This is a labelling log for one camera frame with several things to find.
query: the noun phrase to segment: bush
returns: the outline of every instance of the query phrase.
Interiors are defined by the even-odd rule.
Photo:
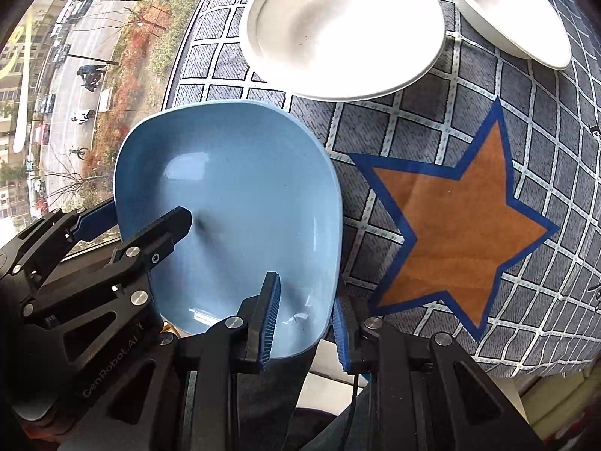
[[[166,10],[172,14],[169,28],[152,47],[148,67],[160,79],[169,74],[175,54],[199,0],[169,0]]]

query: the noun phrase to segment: car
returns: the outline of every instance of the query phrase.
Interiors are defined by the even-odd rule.
[[[32,185],[34,187],[34,190],[39,193],[42,197],[46,196],[46,182],[41,179],[41,178],[36,178],[33,182]]]
[[[60,47],[62,46],[62,42],[65,40],[65,36],[64,35],[59,35],[56,39],[54,39],[54,42],[52,43],[53,47]]]
[[[75,9],[73,13],[68,18],[69,23],[77,23],[80,18],[82,18],[85,13],[89,10],[89,7],[92,6],[94,0],[84,0],[83,2],[78,2],[75,4]]]
[[[40,212],[42,212],[42,214],[46,213],[46,211],[48,210],[48,200],[46,200],[43,197],[38,198],[36,202],[36,207],[40,210]]]
[[[48,95],[46,99],[46,108],[44,110],[45,114],[51,114],[54,111],[54,102],[56,101],[56,95],[53,93]]]
[[[41,114],[43,114],[46,111],[46,102],[48,101],[48,98],[43,98],[40,102],[40,106],[34,108],[34,110],[36,112],[40,112]]]
[[[65,44],[64,46],[62,46],[59,52],[56,54],[56,56],[54,56],[54,58],[52,59],[54,64],[60,66],[62,63],[64,63],[67,60],[67,54],[69,54],[70,50],[71,44]]]
[[[86,123],[89,119],[94,118],[96,111],[92,109],[77,110],[71,117],[71,122],[77,122],[78,125]]]
[[[50,142],[50,124],[43,123],[41,126],[41,144],[48,145]]]

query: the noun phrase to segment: bowl rim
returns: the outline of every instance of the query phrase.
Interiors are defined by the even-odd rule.
[[[502,32],[495,25],[493,25],[491,23],[491,21],[488,19],[487,15],[486,15],[486,11],[480,6],[480,4],[476,0],[464,0],[464,1],[472,8],[472,10],[474,10],[477,14],[479,14],[479,16],[482,17],[486,21],[486,23],[488,23],[492,28],[494,28],[495,31],[497,31],[500,35],[502,35],[504,38],[506,38],[510,43],[515,45],[520,51],[522,51],[526,55],[530,56],[531,59],[534,59],[535,61],[540,62],[541,64],[547,66],[548,68],[551,68],[552,70],[557,70],[557,71],[561,71],[561,70],[568,68],[570,66],[570,64],[572,63],[572,47],[571,46],[569,46],[569,48],[570,48],[569,59],[567,59],[566,65],[550,64],[549,62],[541,61],[540,59],[535,57],[531,52],[529,52],[527,49],[524,49],[524,47],[522,47],[518,42],[516,42],[514,39],[508,37],[504,32]],[[559,17],[559,15],[557,15],[557,18],[567,36],[566,28],[563,25],[563,22],[561,21],[561,18]]]
[[[338,179],[336,170],[334,169],[334,164],[333,164],[332,159],[328,155],[323,144],[315,136],[315,134],[303,122],[301,122],[301,120],[297,119],[297,117],[295,117],[294,115],[292,115],[289,112],[282,110],[279,107],[276,107],[275,105],[272,105],[270,103],[261,102],[261,101],[241,99],[241,98],[235,99],[235,100],[212,100],[212,101],[191,103],[191,104],[186,104],[186,105],[169,108],[166,110],[161,110],[160,112],[157,112],[155,114],[149,115],[148,117],[145,117],[140,122],[138,122],[134,127],[131,128],[131,130],[125,136],[125,139],[123,140],[121,148],[119,149],[119,152],[118,152],[118,155],[117,155],[117,158],[115,161],[115,169],[114,169],[114,173],[113,173],[113,198],[115,198],[115,205],[117,205],[115,193],[116,193],[116,176],[117,176],[117,171],[118,171],[117,167],[118,167],[118,163],[119,163],[119,158],[121,157],[121,154],[124,151],[124,146],[127,143],[127,140],[134,133],[136,133],[136,131],[138,131],[138,133],[139,133],[140,129],[146,122],[149,122],[151,120],[154,120],[155,118],[161,117],[162,115],[170,114],[172,112],[177,112],[180,110],[194,109],[194,108],[207,107],[207,106],[208,107],[218,106],[218,105],[224,105],[224,104],[247,104],[247,105],[251,105],[251,106],[259,106],[259,107],[267,108],[269,110],[279,113],[283,117],[289,119],[297,127],[299,127],[310,138],[313,145],[318,149],[321,157],[323,157],[323,159],[325,160],[324,163],[326,166],[326,170],[328,172],[328,179],[331,179],[331,182],[334,184],[334,189],[335,189],[335,191],[333,191],[333,194],[334,194],[334,197],[336,198],[336,200],[335,200],[335,204],[333,205],[333,208],[336,211],[337,218],[339,218],[339,220],[340,220],[338,225],[333,227],[333,232],[335,232],[335,235],[338,239],[338,249],[336,250],[336,253],[335,253],[335,257],[336,257],[335,269],[334,269],[335,274],[334,274],[334,278],[332,280],[332,291],[331,291],[331,294],[329,295],[330,306],[332,307],[334,304],[335,296],[336,296],[337,285],[340,280],[340,262],[342,259],[342,236],[343,236],[343,225],[344,225],[344,223],[343,223],[344,212],[343,212],[343,200],[342,200],[342,192],[341,192],[341,188],[340,188],[340,181]],[[316,339],[314,340],[313,343],[315,343],[315,342],[319,341],[321,338],[323,338],[323,336],[328,331],[329,324],[330,324],[329,318],[325,318],[323,321],[323,327],[321,328],[322,329],[321,333],[319,334],[319,336],[316,337]],[[292,357],[292,356],[295,356],[296,354],[301,353],[302,351],[297,351],[297,352],[289,351],[289,354],[286,354],[284,356],[273,357],[273,359]]]
[[[395,93],[400,89],[406,88],[409,85],[412,85],[413,83],[415,83],[420,78],[422,78],[426,73],[428,73],[428,71],[432,68],[432,66],[434,66],[434,64],[437,62],[438,58],[442,54],[442,51],[443,51],[444,45],[445,45],[445,41],[446,41],[446,37],[447,37],[444,15],[442,12],[442,8],[440,8],[440,5],[438,5],[439,17],[440,17],[439,18],[440,46],[438,48],[436,55],[432,58],[431,62],[429,62],[428,66],[422,70],[422,72],[418,73],[416,76],[414,76],[413,78],[411,78],[409,80],[405,80],[403,83],[399,83],[398,85],[391,86],[387,89],[374,91],[372,93],[368,93],[368,94],[364,94],[364,95],[348,95],[348,96],[314,95],[311,93],[307,93],[306,91],[296,90],[293,86],[293,83],[291,83],[290,81],[285,82],[285,83],[284,82],[278,83],[277,80],[270,81],[269,76],[263,76],[261,74],[261,70],[260,70],[261,62],[264,60],[264,58],[261,58],[258,55],[258,53],[255,52],[255,45],[253,43],[251,43],[251,38],[249,35],[249,28],[251,28],[251,27],[249,27],[249,22],[251,19],[253,21],[256,21],[256,15],[258,15],[258,13],[261,11],[261,8],[264,5],[265,1],[266,0],[248,0],[246,6],[244,8],[244,11],[242,12],[242,17],[240,18],[240,25],[239,25],[240,47],[242,50],[242,54],[244,55],[244,58],[246,59],[246,61],[250,65],[250,67],[254,71],[256,71],[261,76],[261,78],[267,80],[270,83],[273,83],[275,86],[280,87],[285,92],[289,92],[298,97],[307,98],[309,100],[329,101],[329,102],[371,100],[373,98],[390,95],[391,93]]]

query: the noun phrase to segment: grey fabric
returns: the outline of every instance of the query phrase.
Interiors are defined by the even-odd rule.
[[[587,291],[601,277],[600,148],[589,130],[601,114],[599,39],[574,1],[549,1],[571,35],[573,60],[564,71],[495,49],[452,2],[439,0],[449,34],[429,73],[394,94],[334,104],[275,89],[249,69],[238,37],[247,0],[202,0],[168,106],[234,98],[242,90],[242,98],[267,101],[300,119],[334,160],[345,215],[341,273],[367,297],[404,239],[348,154],[453,167],[500,97],[515,197],[560,231],[501,274],[481,340],[474,341],[440,302],[387,318],[408,333],[452,332],[482,366],[497,365],[494,374],[579,369],[601,343],[596,295]]]
[[[368,383],[363,391],[357,395],[353,423],[344,446],[346,451],[365,451],[370,447],[370,393],[371,383]],[[338,449],[348,417],[349,408],[347,407],[317,437],[300,448],[300,451],[334,451]]]
[[[283,360],[270,360],[259,375],[238,375],[242,451],[279,450],[317,346]]]

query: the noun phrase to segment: motorcycle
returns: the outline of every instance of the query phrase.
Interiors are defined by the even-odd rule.
[[[73,116],[71,117],[71,122],[76,122],[77,125],[81,125],[86,123],[89,119],[94,118],[96,115],[95,110],[91,109],[82,109],[77,110]]]
[[[85,79],[83,81],[83,87],[90,91],[90,92],[94,92],[96,91],[96,88],[98,88],[98,84],[100,83],[100,80],[102,79],[102,73],[89,73],[86,74]]]

